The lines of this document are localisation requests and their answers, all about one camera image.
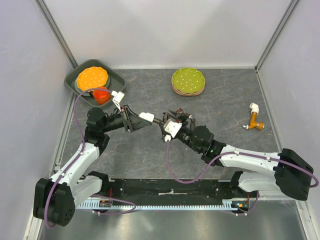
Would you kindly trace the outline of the dark grey metal faucet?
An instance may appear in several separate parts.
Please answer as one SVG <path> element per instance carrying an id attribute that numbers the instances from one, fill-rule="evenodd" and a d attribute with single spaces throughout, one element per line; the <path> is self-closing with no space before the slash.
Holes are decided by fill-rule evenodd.
<path id="1" fill-rule="evenodd" d="M 166 122 L 170 119 L 170 114 L 168 112 L 162 113 L 162 118 L 153 118 L 153 123 L 158 124 L 159 126 L 164 126 Z"/>

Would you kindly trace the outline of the white pvc elbow fitting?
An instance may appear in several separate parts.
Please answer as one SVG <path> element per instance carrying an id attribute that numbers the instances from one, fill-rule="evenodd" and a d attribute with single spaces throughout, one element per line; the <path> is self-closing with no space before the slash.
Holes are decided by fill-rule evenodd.
<path id="1" fill-rule="evenodd" d="M 152 113 L 149 113 L 149 112 L 141 112 L 139 115 L 138 115 L 141 119 L 143 120 L 146 120 L 150 123 L 152 123 L 154 121 L 154 114 Z"/>

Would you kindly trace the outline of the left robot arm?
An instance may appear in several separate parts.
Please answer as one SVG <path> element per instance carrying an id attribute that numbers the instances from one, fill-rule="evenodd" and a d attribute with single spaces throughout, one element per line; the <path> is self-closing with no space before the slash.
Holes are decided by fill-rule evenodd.
<path id="1" fill-rule="evenodd" d="M 66 226 L 72 219 L 76 207 L 90 196 L 106 196 L 110 185 L 104 181 L 106 174 L 92 173 L 80 180 L 87 168 L 106 149 L 110 137 L 108 132 L 124 128 L 133 132 L 150 126 L 155 119 L 152 113 L 135 114 L 128 105 L 115 114 L 107 115 L 101 108 L 91 108 L 87 113 L 84 137 L 75 154 L 50 178 L 40 178 L 35 185 L 33 216 L 44 220 L 49 229 L 56 225 Z"/>

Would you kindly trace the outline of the orange faucet with white elbow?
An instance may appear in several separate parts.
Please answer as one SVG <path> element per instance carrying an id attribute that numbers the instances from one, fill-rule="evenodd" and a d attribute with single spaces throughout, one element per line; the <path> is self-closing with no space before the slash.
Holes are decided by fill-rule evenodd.
<path id="1" fill-rule="evenodd" d="M 265 128 L 264 123 L 257 121 L 257 116 L 260 112 L 259 106 L 256 103 L 252 102 L 249 105 L 249 108 L 251 110 L 251 112 L 250 112 L 251 117 L 250 117 L 249 124 L 243 125 L 242 128 L 245 130 L 251 130 L 251 129 L 263 130 Z"/>

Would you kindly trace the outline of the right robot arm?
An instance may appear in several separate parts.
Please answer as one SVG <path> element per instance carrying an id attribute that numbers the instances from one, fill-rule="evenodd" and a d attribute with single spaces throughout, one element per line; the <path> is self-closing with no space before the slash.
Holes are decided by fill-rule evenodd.
<path id="1" fill-rule="evenodd" d="M 277 191 L 305 201 L 310 188 L 319 183 L 314 169 L 292 149 L 257 152 L 219 142 L 205 125 L 196 125 L 195 119 L 182 110 L 165 112 L 162 119 L 165 142 L 181 141 L 210 166 L 239 169 L 229 184 L 229 191 L 235 197 L 255 191 Z"/>

